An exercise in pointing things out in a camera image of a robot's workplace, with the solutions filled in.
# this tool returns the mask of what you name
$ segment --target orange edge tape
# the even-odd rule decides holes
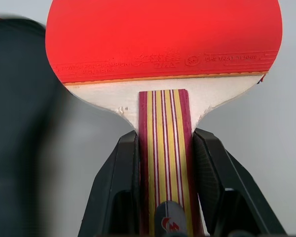
[[[168,77],[150,77],[150,78],[131,78],[131,79],[115,79],[115,80],[97,80],[84,82],[67,82],[64,85],[84,85],[84,84],[98,84],[98,83],[114,83],[123,81],[138,81],[138,80],[162,80],[162,79],[183,79],[183,78],[206,78],[206,77],[240,77],[240,76],[258,76],[265,75],[268,72],[254,72],[254,73],[221,73],[221,74],[201,74],[188,76],[168,76]]]

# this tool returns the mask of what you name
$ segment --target yellow stripe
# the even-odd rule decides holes
[[[160,188],[160,203],[167,200],[166,194],[166,174],[164,164],[164,142],[163,142],[163,121],[161,107],[161,91],[156,91],[156,112],[157,112],[157,131],[158,131],[158,164],[159,164],[159,188]]]
[[[191,205],[190,205],[189,190],[188,190],[188,179],[187,179],[183,118],[182,118],[182,110],[181,110],[180,96],[179,96],[178,90],[174,90],[174,101],[176,106],[177,124],[178,124],[178,138],[179,138],[179,148],[180,148],[179,152],[180,152],[180,158],[181,158],[180,160],[181,176],[182,176],[182,187],[183,187],[187,233],[188,233],[188,236],[193,236],[192,213],[191,213]]]
[[[154,171],[152,133],[152,91],[147,92],[147,146],[148,146],[148,191],[149,191],[149,235],[154,235]]]
[[[174,150],[174,133],[173,133],[173,121],[172,110],[170,101],[170,91],[165,90],[165,104],[167,114],[167,130],[168,130],[168,147],[169,147],[169,160],[170,160],[170,177],[171,177],[171,200],[179,203],[178,198],[178,183],[177,183],[177,170],[176,170],[176,156]]]

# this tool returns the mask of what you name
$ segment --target gray background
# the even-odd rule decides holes
[[[50,4],[0,0],[0,13],[45,24]],[[241,98],[209,113],[199,127],[222,140],[252,174],[285,230],[296,234],[296,0],[280,0],[280,5],[283,44],[269,75]],[[132,127],[69,94],[55,108],[41,151],[42,211],[51,236],[71,237],[78,233],[96,173]]]

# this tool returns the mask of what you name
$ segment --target wooden handle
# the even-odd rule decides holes
[[[192,134],[188,92],[145,91],[139,94],[141,152],[142,234],[155,234],[156,209],[165,201],[178,203],[185,212],[188,236],[202,231],[198,197],[193,181]]]

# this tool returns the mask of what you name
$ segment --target ping pong paddle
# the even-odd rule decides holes
[[[138,133],[143,234],[202,232],[192,132],[263,79],[281,40],[277,0],[53,1],[46,52],[58,79]]]

